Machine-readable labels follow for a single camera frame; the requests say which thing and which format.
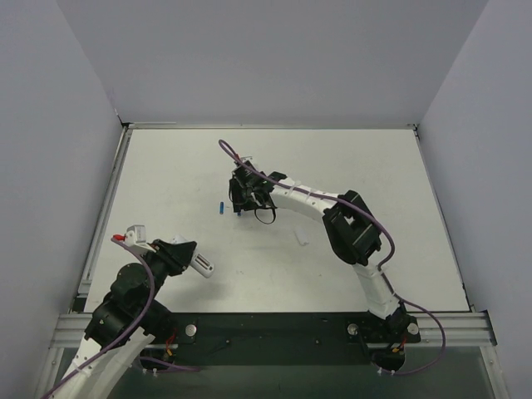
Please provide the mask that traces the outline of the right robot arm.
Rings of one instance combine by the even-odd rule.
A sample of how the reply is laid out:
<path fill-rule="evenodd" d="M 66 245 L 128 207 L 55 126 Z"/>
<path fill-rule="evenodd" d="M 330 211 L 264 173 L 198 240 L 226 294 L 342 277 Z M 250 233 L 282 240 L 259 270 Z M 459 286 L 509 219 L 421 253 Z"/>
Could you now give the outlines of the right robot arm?
<path fill-rule="evenodd" d="M 229 180 L 234 212 L 286 209 L 323 224 L 334 254 L 353 266 L 365 294 L 368 312 L 379 319 L 372 342 L 420 342 L 416 319 L 406 311 L 381 268 L 370 261 L 382 247 L 377 226 L 362 197 L 349 190 L 344 195 L 314 191 L 286 175 L 273 172 L 261 177 L 250 163 L 238 166 Z"/>

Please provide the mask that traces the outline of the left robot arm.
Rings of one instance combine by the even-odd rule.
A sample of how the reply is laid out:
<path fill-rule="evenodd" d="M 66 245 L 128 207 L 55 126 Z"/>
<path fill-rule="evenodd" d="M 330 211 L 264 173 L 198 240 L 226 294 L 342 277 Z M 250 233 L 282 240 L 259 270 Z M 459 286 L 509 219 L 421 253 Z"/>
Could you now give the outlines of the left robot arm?
<path fill-rule="evenodd" d="M 147 243 L 119 234 L 111 242 L 136 261 L 119 270 L 92 312 L 66 374 L 44 398 L 107 398 L 140 352 L 170 334 L 171 312 L 155 296 L 168 277 L 191 265 L 197 243 Z"/>

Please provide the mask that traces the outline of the white remote control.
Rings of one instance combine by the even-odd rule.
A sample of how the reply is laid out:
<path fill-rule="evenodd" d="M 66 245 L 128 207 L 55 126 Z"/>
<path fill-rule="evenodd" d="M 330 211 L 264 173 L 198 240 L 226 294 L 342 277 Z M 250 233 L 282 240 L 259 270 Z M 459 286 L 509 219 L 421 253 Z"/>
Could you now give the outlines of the white remote control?
<path fill-rule="evenodd" d="M 190 240 L 182 235 L 177 234 L 171 241 L 172 244 L 189 244 Z M 204 278 L 210 278 L 214 273 L 214 264 L 210 262 L 203 254 L 195 249 L 190 261 L 190 267 L 201 274 Z"/>

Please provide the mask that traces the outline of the white battery cover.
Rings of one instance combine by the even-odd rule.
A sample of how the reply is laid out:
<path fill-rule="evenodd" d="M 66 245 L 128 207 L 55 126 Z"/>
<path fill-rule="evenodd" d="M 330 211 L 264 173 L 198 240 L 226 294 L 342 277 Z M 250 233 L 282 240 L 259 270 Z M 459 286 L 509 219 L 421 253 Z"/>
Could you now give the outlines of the white battery cover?
<path fill-rule="evenodd" d="M 309 244 L 308 236 L 303 228 L 297 227 L 294 229 L 294 234 L 296 236 L 296 239 L 298 243 L 302 246 L 306 246 Z"/>

